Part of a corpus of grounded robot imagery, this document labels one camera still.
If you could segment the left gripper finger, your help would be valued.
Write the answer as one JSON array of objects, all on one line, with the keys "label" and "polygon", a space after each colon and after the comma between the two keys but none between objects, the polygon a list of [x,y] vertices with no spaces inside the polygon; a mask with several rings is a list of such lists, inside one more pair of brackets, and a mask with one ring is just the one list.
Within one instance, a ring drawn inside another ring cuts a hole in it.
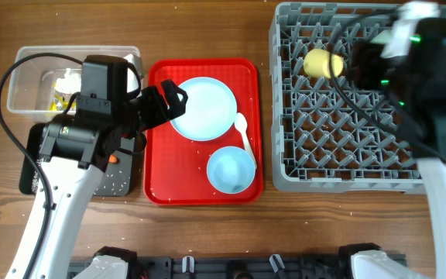
[{"label": "left gripper finger", "polygon": [[171,119],[182,116],[186,112],[188,95],[185,91],[170,91],[166,93]]},{"label": "left gripper finger", "polygon": [[184,96],[184,91],[180,89],[171,79],[162,81],[161,87],[166,97]]}]

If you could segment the yellow plastic cup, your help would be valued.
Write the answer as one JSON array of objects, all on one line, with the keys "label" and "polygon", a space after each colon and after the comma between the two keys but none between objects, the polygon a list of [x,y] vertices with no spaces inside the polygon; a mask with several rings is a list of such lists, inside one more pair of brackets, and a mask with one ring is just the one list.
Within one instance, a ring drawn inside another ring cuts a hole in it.
[{"label": "yellow plastic cup", "polygon": [[344,61],[343,59],[333,54],[330,57],[330,52],[322,49],[313,49],[307,53],[304,58],[304,72],[306,75],[313,78],[319,78],[321,76],[325,78],[331,78],[330,62],[332,62],[332,70],[335,77],[343,71]]}]

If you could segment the orange carrot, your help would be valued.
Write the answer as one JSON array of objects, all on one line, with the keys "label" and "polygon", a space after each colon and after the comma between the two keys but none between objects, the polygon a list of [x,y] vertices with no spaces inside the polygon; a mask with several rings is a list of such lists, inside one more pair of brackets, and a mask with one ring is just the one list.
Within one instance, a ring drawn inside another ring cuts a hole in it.
[{"label": "orange carrot", "polygon": [[118,162],[118,158],[117,158],[114,154],[112,154],[112,155],[109,157],[109,162],[110,162],[111,164],[116,164],[116,163]]}]

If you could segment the white tissue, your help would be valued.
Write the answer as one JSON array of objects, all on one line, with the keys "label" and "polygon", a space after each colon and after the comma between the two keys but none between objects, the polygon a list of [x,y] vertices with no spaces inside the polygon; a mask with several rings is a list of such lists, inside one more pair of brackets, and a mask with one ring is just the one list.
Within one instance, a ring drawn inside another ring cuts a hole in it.
[{"label": "white tissue", "polygon": [[67,68],[64,76],[57,78],[54,84],[54,89],[59,93],[70,95],[80,91],[81,75],[71,68]]}]

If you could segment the yellow silver foil wrapper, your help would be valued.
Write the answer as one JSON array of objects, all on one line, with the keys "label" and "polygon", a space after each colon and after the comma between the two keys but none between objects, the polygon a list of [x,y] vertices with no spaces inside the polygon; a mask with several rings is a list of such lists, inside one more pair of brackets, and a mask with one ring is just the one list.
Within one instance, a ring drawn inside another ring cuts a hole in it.
[{"label": "yellow silver foil wrapper", "polygon": [[52,101],[50,103],[50,111],[63,111],[69,105],[72,95],[76,91],[67,90],[65,88],[59,88],[55,86],[53,88]]}]

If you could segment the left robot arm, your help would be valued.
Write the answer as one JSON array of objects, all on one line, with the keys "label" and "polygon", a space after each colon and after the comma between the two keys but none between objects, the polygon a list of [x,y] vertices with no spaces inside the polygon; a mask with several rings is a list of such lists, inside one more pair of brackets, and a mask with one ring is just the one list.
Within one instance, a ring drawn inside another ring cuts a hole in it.
[{"label": "left robot arm", "polygon": [[186,111],[187,93],[173,81],[128,91],[135,66],[121,57],[90,55],[81,61],[81,88],[63,111],[43,125],[38,153],[32,155],[0,124],[37,173],[40,184],[9,278],[62,278],[67,275],[85,210],[101,183],[110,156],[122,139]]}]

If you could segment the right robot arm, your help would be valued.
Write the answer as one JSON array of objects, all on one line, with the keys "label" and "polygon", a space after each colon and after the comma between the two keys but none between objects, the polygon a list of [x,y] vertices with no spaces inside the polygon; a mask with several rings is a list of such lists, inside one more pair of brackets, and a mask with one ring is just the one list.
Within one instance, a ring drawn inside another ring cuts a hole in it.
[{"label": "right robot arm", "polygon": [[381,91],[400,114],[383,132],[409,143],[430,208],[436,275],[446,278],[446,18],[403,18],[389,11],[385,43],[356,43],[348,79],[365,90]]}]

